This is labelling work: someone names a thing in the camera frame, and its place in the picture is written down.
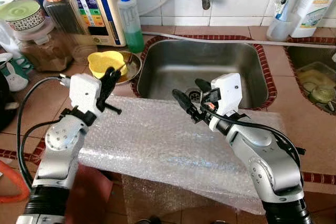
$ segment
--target bubble wrap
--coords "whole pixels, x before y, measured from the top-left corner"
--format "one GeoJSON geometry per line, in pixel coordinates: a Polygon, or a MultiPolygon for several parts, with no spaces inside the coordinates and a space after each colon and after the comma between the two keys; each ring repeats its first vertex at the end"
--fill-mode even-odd
{"type": "MultiPolygon", "coordinates": [[[[264,212],[225,137],[203,122],[194,124],[176,102],[110,96],[107,103],[122,113],[105,110],[90,127],[79,153],[82,164],[177,186],[253,214],[264,212]]],[[[277,113],[240,112],[283,130],[277,113]]]]}

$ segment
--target bottle label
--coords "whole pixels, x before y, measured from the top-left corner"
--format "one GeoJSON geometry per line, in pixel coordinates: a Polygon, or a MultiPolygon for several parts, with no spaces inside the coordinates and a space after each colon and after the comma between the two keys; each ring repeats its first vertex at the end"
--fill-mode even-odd
{"type": "Polygon", "coordinates": [[[309,0],[301,0],[299,8],[305,9],[311,3],[308,8],[307,14],[304,17],[301,28],[315,28],[318,22],[327,12],[332,0],[313,0],[311,3],[309,0]]]}

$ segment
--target yellow bowl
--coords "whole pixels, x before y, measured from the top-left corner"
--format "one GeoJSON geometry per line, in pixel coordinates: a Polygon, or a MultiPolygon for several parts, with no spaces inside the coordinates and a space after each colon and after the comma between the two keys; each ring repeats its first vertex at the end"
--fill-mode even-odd
{"type": "MultiPolygon", "coordinates": [[[[98,79],[104,76],[109,67],[118,69],[125,64],[123,55],[116,51],[94,52],[89,55],[88,60],[89,69],[93,76],[98,79]]],[[[125,75],[127,73],[127,66],[125,65],[120,72],[122,76],[125,75]]]]}

